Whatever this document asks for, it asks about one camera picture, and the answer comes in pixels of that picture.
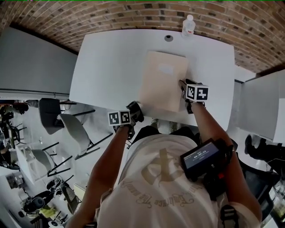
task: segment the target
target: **camera screen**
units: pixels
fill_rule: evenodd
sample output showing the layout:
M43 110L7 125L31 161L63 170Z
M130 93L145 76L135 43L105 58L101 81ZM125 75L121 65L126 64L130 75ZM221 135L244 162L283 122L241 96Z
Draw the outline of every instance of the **camera screen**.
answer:
M205 146L199 148L197 151L184 158L186 168L188 169L193 167L218 151L219 149L212 142L209 142Z

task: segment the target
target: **black strap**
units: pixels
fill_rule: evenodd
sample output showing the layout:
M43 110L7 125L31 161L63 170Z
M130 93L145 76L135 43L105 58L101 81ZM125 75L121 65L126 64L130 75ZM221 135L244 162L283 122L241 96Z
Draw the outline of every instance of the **black strap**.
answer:
M230 206L225 205L221 209L221 220L223 222L224 228L238 228L238 216L236 210Z

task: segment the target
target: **white t-shirt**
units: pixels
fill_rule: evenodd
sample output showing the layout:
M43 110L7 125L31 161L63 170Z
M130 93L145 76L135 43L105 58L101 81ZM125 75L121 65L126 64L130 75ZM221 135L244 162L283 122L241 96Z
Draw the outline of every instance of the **white t-shirt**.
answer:
M159 134L134 143L118 186L103 197L98 228L216 228L220 208L202 183L189 181L180 155L197 145L184 136ZM230 203L240 227L260 227L245 206Z

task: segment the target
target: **brick ceiling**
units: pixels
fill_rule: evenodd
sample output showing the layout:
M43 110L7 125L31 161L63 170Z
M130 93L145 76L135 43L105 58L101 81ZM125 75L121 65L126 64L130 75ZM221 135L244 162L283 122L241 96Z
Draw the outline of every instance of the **brick ceiling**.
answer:
M285 65L285 5L279 1L6 1L0 33L21 26L79 52L84 35L115 29L182 30L235 47L236 64L255 73Z

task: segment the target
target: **desk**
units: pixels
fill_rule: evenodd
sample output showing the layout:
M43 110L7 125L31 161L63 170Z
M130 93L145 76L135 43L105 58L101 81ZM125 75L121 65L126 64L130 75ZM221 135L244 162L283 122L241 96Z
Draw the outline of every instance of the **desk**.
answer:
M164 40L166 35L173 41ZM82 43L70 90L70 100L112 110L125 110L139 99L149 50L186 57L187 78L210 87L206 108L228 128L234 89L234 48L226 43L166 30L131 29L93 33ZM186 109L174 113L142 106L145 116L196 126Z

